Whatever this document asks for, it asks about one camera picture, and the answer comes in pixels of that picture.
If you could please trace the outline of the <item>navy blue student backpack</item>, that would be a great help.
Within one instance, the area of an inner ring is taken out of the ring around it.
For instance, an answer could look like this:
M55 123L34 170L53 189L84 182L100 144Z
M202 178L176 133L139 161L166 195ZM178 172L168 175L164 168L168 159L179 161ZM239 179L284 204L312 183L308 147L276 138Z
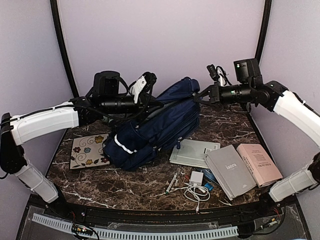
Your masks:
M179 149L200 124L200 91L196 79L185 77L163 91L156 101L163 107L145 120L130 120L113 130L102 144L104 156L116 168L135 171L152 162L161 150Z

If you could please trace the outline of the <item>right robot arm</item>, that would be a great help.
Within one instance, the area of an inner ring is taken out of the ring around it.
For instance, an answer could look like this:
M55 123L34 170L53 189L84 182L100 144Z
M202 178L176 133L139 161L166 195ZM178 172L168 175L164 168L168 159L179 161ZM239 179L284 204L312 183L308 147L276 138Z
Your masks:
M194 96L194 101L219 110L223 105L261 105L270 112L287 119L305 133L317 146L320 144L320 115L308 106L296 93L277 81L263 82L258 60L255 58L234 61L238 85L221 86L214 65L207 66L214 84ZM320 185L320 155L311 163L276 182L262 201L255 205L255 213L266 217L275 203L306 189Z

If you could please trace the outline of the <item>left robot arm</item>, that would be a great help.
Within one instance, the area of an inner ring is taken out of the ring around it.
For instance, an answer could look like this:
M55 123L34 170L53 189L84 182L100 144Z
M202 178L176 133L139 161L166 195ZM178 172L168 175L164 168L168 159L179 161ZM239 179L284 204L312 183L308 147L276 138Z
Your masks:
M85 96L24 115L5 113L0 123L0 168L14 175L38 194L60 218L67 218L70 206L58 188L36 169L25 156L26 142L56 131L89 125L102 118L131 120L146 111L157 81L145 72L127 85L119 72L102 71L94 75L93 86Z

